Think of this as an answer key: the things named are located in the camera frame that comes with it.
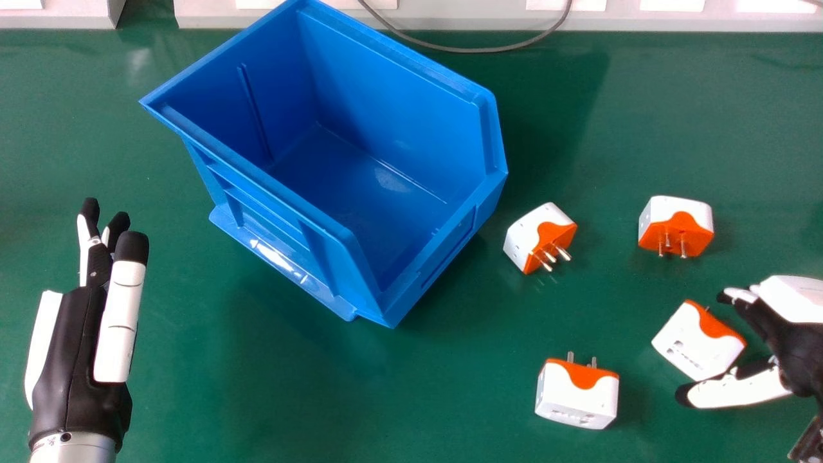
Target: black and white robotic hand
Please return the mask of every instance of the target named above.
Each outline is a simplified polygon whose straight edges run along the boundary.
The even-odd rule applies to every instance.
[[[31,335],[25,390],[30,463],[113,463],[132,417],[126,380],[149,241],[117,213],[99,232],[100,206],[77,215],[80,285],[46,291]]]
[[[770,358],[681,386],[677,400],[698,409],[753,405],[787,395],[814,397],[818,413],[788,458],[823,461],[823,281],[776,275],[749,289],[726,288],[718,302],[763,339]]]

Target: blue container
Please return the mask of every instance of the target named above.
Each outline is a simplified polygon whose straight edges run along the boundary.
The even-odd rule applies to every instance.
[[[315,0],[141,103],[183,139],[212,222],[345,320],[397,325],[507,175],[487,89]]]

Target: robotic hand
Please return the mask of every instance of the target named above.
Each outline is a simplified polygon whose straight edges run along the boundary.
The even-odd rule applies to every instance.
[[[726,288],[718,302],[735,311],[763,339],[770,358],[678,388],[677,400],[698,409],[752,405],[795,394],[813,396],[818,414],[788,458],[823,461],[823,281],[773,276],[748,290]]]
[[[113,463],[131,422],[126,380],[149,241],[128,231],[126,213],[102,234],[99,217],[97,200],[86,199],[77,215],[79,288],[40,299],[25,378],[30,463]]]

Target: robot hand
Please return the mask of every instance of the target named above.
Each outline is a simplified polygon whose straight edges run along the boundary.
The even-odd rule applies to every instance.
[[[149,242],[128,231],[126,213],[102,234],[99,217],[97,200],[86,199],[77,215],[79,288],[40,299],[25,378],[30,463],[113,463],[131,422],[126,380]]]
[[[823,281],[773,276],[748,290],[726,288],[718,302],[735,311],[763,339],[772,357],[681,386],[683,405],[714,409],[751,405],[795,394],[817,399],[818,416],[788,457],[823,461]]]

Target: blue plastic bin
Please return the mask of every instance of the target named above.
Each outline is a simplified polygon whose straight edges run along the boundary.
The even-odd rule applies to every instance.
[[[487,89],[315,0],[141,103],[183,139],[212,222],[345,320],[397,325],[507,175]]]

